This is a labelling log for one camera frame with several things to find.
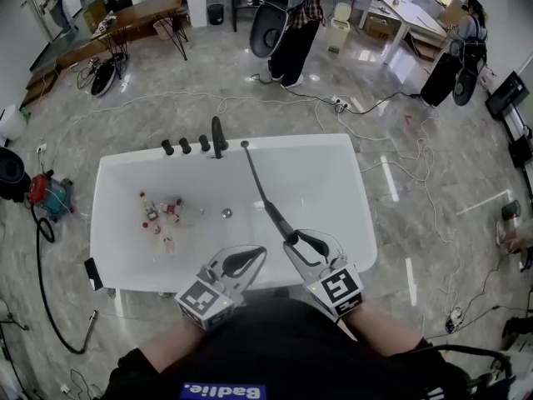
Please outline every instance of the tiled floor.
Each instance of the tiled floor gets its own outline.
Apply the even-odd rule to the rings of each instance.
[[[104,97],[96,99],[78,91],[77,74],[67,70],[51,93],[31,106],[27,130],[12,148],[20,150],[27,172],[34,175],[38,172],[37,156],[23,150],[34,150],[42,138],[48,144],[43,156],[45,168],[53,167],[58,176],[75,182],[75,216],[56,226],[55,244],[42,247],[44,283],[52,312],[67,340],[76,346],[81,345],[92,310],[101,313],[87,353],[70,354],[55,338],[42,306],[34,256],[35,224],[22,204],[5,202],[0,207],[6,224],[0,294],[17,318],[30,326],[28,332],[14,327],[5,327],[5,332],[17,365],[47,398],[62,398],[59,387],[70,383],[70,368],[82,372],[90,384],[104,388],[121,355],[180,318],[174,300],[156,293],[117,292],[112,299],[104,291],[92,291],[83,262],[89,258],[90,214],[99,159],[157,148],[166,138],[176,143],[182,136],[198,138],[209,132],[219,99],[165,93],[295,100],[277,84],[250,81],[251,74],[267,75],[267,69],[265,62],[248,50],[250,23],[239,22],[237,33],[228,20],[219,27],[188,29],[187,62],[171,42],[157,37],[132,43],[123,81],[116,82]],[[355,107],[369,108],[395,91],[419,91],[427,78],[409,50],[400,49],[388,67],[382,64],[382,42],[353,30],[343,51],[334,54],[326,50],[327,37],[328,31],[321,28],[299,93],[347,95]],[[131,102],[145,96],[150,97]],[[427,174],[423,158],[400,158],[394,144],[404,156],[415,157],[417,138],[426,137],[420,124],[431,118],[424,124],[429,136],[424,144],[434,150],[435,163],[426,186],[436,215],[424,183],[399,167],[380,166],[362,175],[378,246],[376,264],[361,275],[367,300],[414,328],[421,328],[431,291],[446,288],[448,275],[459,265],[454,247],[441,241],[434,221],[441,236],[458,247],[461,270],[453,279],[452,290],[457,292],[457,303],[464,307],[481,290],[489,268],[501,259],[494,241],[501,207],[518,198],[523,215],[531,215],[523,180],[507,152],[506,134],[491,119],[483,101],[481,90],[465,107],[457,107],[449,97],[437,109],[396,96],[366,115],[341,116],[360,136],[391,139],[353,138],[361,170],[385,160],[400,163],[417,178]],[[321,133],[315,106],[315,102],[282,105],[232,99],[221,119],[228,138]],[[105,108],[116,109],[95,112]],[[330,107],[319,104],[316,110],[326,132],[346,132]],[[426,150],[425,155],[431,161],[431,151]],[[508,194],[457,215],[505,190]],[[410,295],[407,258],[412,262],[416,286],[411,286],[411,292],[416,291],[416,298]],[[474,302],[466,320],[495,304],[524,308],[530,285],[529,274],[519,273],[518,257],[505,257],[500,271],[487,283],[487,294]],[[297,289],[293,294],[301,296]],[[427,337],[444,332],[444,312],[445,295],[434,291],[426,310]],[[520,314],[501,308],[436,341],[497,349],[505,320]],[[473,375],[487,364],[453,355],[448,358]]]

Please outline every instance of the bathtub faucet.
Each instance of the bathtub faucet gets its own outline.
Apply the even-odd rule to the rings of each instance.
[[[215,148],[215,158],[222,158],[222,151],[227,150],[227,141],[224,138],[220,118],[215,116],[211,121],[211,134],[213,137],[213,147]]]

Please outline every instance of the cardboard box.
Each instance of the cardboard box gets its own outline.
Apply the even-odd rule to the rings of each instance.
[[[461,0],[453,0],[450,5],[444,9],[444,12],[441,13],[438,17],[438,20],[441,21],[443,25],[457,25],[459,21],[468,15],[462,9],[464,2]]]
[[[366,35],[380,40],[388,40],[392,35],[393,27],[385,19],[378,17],[368,16],[365,21],[365,33]]]
[[[94,33],[97,30],[98,24],[103,21],[106,16],[107,10],[103,0],[92,2],[83,12],[83,19],[85,19],[91,33]]]

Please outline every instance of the black pants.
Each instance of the black pants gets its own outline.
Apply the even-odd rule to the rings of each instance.
[[[440,105],[456,86],[456,76],[461,68],[458,57],[444,53],[420,92],[424,101],[435,107]]]
[[[271,58],[272,77],[283,76],[283,86],[291,86],[300,77],[319,26],[318,21],[309,21],[302,28],[286,31],[280,47]]]

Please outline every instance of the trash can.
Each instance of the trash can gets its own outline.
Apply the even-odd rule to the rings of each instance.
[[[0,112],[0,135],[14,141],[22,135],[26,128],[26,119],[17,107],[12,104]]]
[[[220,25],[224,22],[224,5],[212,4],[207,6],[207,17],[211,25]]]
[[[157,31],[157,35],[161,40],[168,40],[172,35],[172,20],[169,17],[165,17],[160,21],[153,24],[153,27]]]

